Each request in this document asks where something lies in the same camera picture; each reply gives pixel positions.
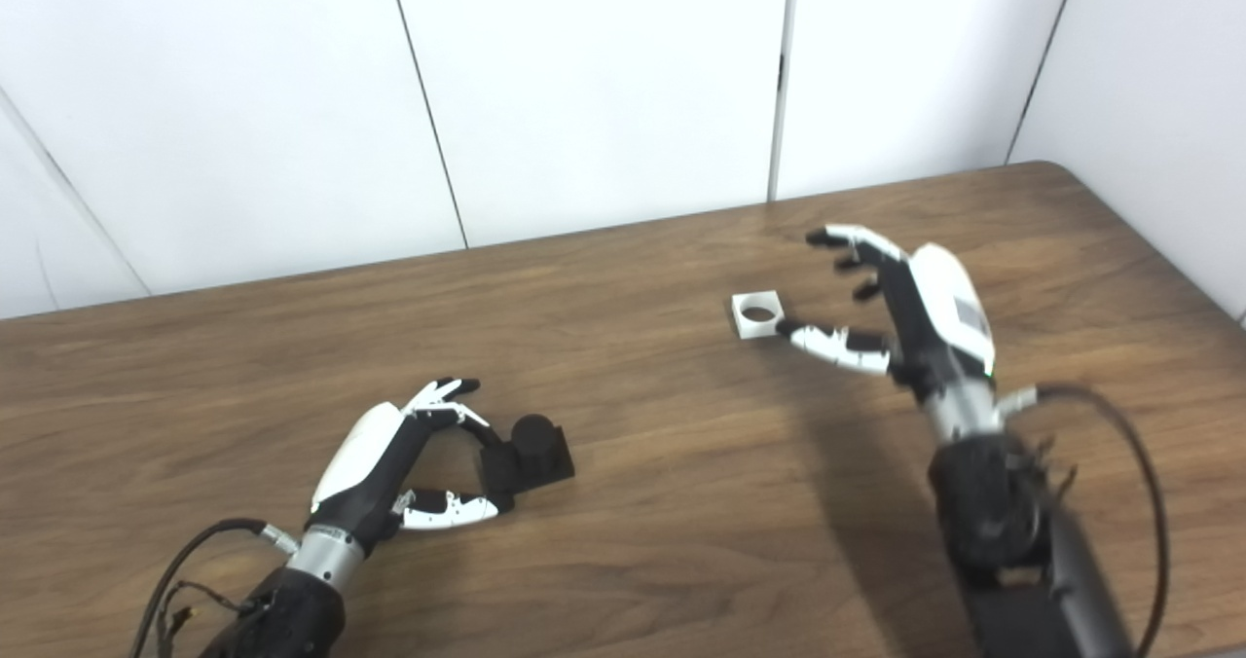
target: wire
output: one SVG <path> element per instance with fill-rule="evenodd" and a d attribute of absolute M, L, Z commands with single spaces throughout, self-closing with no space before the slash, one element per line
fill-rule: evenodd
<path fill-rule="evenodd" d="M 1134 452 L 1134 457 L 1138 460 L 1138 467 L 1143 472 L 1143 479 L 1146 481 L 1146 490 L 1151 498 L 1151 511 L 1155 518 L 1155 598 L 1151 601 L 1151 616 L 1146 622 L 1146 629 L 1143 632 L 1143 638 L 1138 642 L 1138 651 L 1135 652 L 1138 658 L 1145 658 L 1146 654 L 1150 653 L 1151 646 L 1155 643 L 1155 636 L 1160 631 L 1160 624 L 1164 623 L 1164 608 L 1168 604 L 1169 573 L 1171 565 L 1168 513 L 1164 511 L 1164 492 L 1160 489 L 1160 479 L 1155 472 L 1155 466 L 1151 464 L 1151 457 L 1146 452 L 1143 437 L 1139 436 L 1134 424 L 1129 421 L 1121 410 L 1118 410 L 1116 406 L 1114 406 L 1106 398 L 1099 395 L 1099 393 L 1095 393 L 1084 385 L 1072 383 L 1037 384 L 1034 389 L 1038 393 L 1039 401 L 1068 398 L 1084 400 L 1094 405 L 1095 410 L 1099 410 L 1099 414 L 1103 415 L 1103 417 L 1108 420 L 1113 427 L 1115 427 L 1126 442 L 1129 442 L 1129 446 Z"/>
<path fill-rule="evenodd" d="M 209 599 L 217 604 L 224 607 L 226 609 L 231 609 L 231 612 L 235 614 L 242 614 L 245 609 L 248 609 L 247 606 L 249 602 L 237 604 L 224 594 L 221 594 L 206 584 L 191 581 L 177 581 L 173 583 L 173 587 L 168 588 L 168 592 L 164 593 L 164 602 L 161 603 L 159 613 L 156 614 L 156 654 L 159 658 L 172 658 L 173 637 L 177 636 L 177 632 L 182 631 L 183 623 L 194 616 L 194 609 L 184 607 L 173 613 L 172 626 L 168 623 L 168 608 L 173 603 L 173 597 L 183 588 L 197 589 L 208 596 Z"/>
<path fill-rule="evenodd" d="M 177 552 L 177 556 L 174 556 L 173 561 L 169 562 L 168 568 L 164 568 L 164 575 L 161 575 L 159 582 L 156 583 L 156 589 L 152 591 L 152 597 L 147 601 L 147 608 L 143 609 L 143 617 L 138 621 L 138 633 L 135 634 L 135 644 L 130 648 L 130 658 L 140 658 L 142 654 L 143 643 L 147 642 L 147 634 L 151 632 L 152 619 L 156 618 L 156 611 L 159 608 L 161 598 L 164 596 L 168 583 L 173 579 L 177 570 L 182 567 L 182 563 L 186 562 L 186 560 L 192 552 L 194 552 L 196 548 L 201 546 L 201 543 L 212 538 L 214 535 L 232 530 L 245 530 L 258 536 L 267 526 L 268 522 L 262 520 L 221 520 L 219 522 L 194 535 L 194 538 L 192 538 L 191 542 L 187 542 L 187 545 L 182 547 L 182 551 Z"/>

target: wood grain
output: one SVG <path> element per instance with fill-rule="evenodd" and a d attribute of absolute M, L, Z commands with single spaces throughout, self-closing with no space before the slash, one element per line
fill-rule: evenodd
<path fill-rule="evenodd" d="M 801 242 L 826 222 L 961 255 L 1002 389 L 1080 379 L 1125 406 L 1172 520 L 1156 656 L 1246 642 L 1246 334 L 1077 179 L 1027 164 L 0 323 L 0 654 L 121 654 L 191 535 L 297 528 L 354 420 L 447 374 L 483 380 L 470 404 L 502 430 L 561 424 L 578 477 L 381 547 L 339 654 L 971 654 L 911 399 L 725 317 L 778 289 L 802 318 L 886 327 Z M 1136 631 L 1133 461 L 1077 406 L 1024 426 L 1080 465 L 1073 503 Z M 472 455 L 447 435 L 414 481 L 475 490 Z M 226 538 L 184 575 L 239 594 L 277 561 Z M 192 621 L 183 654 L 223 619 Z"/>

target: white wall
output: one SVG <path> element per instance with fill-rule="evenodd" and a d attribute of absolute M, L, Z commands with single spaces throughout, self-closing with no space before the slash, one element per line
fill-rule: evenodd
<path fill-rule="evenodd" d="M 147 295 L 0 93 L 0 318 Z"/>
<path fill-rule="evenodd" d="M 0 2 L 0 87 L 156 293 L 464 247 L 396 0 Z"/>
<path fill-rule="evenodd" d="M 778 197 L 1003 164 L 1060 0 L 796 0 Z"/>
<path fill-rule="evenodd" d="M 764 202 L 785 0 L 402 0 L 471 246 Z"/>
<path fill-rule="evenodd" d="M 1246 312 L 1246 0 L 1069 0 L 1012 161 L 1059 162 Z"/>

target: robotic hand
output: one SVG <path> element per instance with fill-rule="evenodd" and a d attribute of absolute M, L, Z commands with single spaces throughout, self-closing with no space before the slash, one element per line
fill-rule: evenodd
<path fill-rule="evenodd" d="M 365 412 L 320 477 L 302 542 L 258 520 L 226 520 L 192 540 L 157 584 L 131 656 L 142 653 L 153 616 L 157 652 L 162 658 L 172 656 L 173 634 L 187 614 L 174 617 L 169 629 L 166 613 L 173 593 L 182 587 L 208 592 L 237 613 L 202 653 L 203 658 L 328 656 L 345 627 L 343 593 L 378 543 L 400 530 L 440 530 L 492 518 L 513 508 L 515 492 L 574 475 L 566 439 L 547 419 L 521 419 L 512 430 L 513 441 L 503 442 L 481 415 L 454 401 L 477 388 L 480 381 L 471 379 L 441 379 L 427 384 L 402 409 L 381 403 Z M 480 441 L 488 493 L 400 493 L 429 439 L 450 427 L 462 427 Z M 542 466 L 548 461 L 556 466 Z M 187 582 L 166 594 L 173 573 L 191 551 L 213 533 L 231 528 L 268 538 L 289 553 L 289 560 L 239 604 Z M 163 607 L 157 613 L 162 594 Z"/>
<path fill-rule="evenodd" d="M 906 254 L 858 224 L 827 224 L 806 241 L 845 249 L 836 262 L 841 272 L 873 270 L 854 299 L 881 294 L 896 334 L 796 320 L 779 322 L 776 329 L 819 359 L 890 375 L 912 390 L 938 441 L 930 480 L 948 560 L 983 654 L 1135 656 L 1090 547 L 1060 501 L 1063 490 L 1048 486 L 1043 451 L 1033 452 L 1004 427 L 1011 415 L 1048 391 L 1029 388 L 996 401 L 994 343 L 961 262 L 934 244 Z M 1139 452 L 1136 437 L 1130 444 Z M 1150 464 L 1145 452 L 1141 456 L 1150 480 Z M 1161 520 L 1158 486 L 1153 490 Z M 1161 584 L 1166 584 L 1166 538 L 1160 543 Z M 1156 609 L 1136 656 L 1145 653 L 1158 629 L 1159 596 Z"/>

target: white robotic finger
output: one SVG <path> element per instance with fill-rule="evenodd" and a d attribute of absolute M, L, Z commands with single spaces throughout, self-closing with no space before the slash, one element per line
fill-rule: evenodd
<path fill-rule="evenodd" d="M 862 224 L 827 224 L 824 232 L 829 241 L 825 244 L 847 246 L 852 248 L 854 254 L 860 254 L 862 248 L 870 248 L 881 255 L 888 255 L 891 259 L 903 259 L 906 255 L 905 250 L 895 242 L 882 237 L 881 233 L 862 227 Z"/>
<path fill-rule="evenodd" d="M 445 491 L 437 498 L 436 491 L 407 493 L 410 502 L 402 510 L 401 528 L 406 531 L 446 530 L 491 520 L 498 515 L 497 506 L 486 497 L 455 495 Z"/>
<path fill-rule="evenodd" d="M 887 350 L 850 349 L 850 330 L 847 328 L 826 334 L 814 325 L 805 325 L 792 330 L 789 340 L 796 349 L 807 351 L 842 369 L 886 375 L 891 366 L 891 353 Z"/>

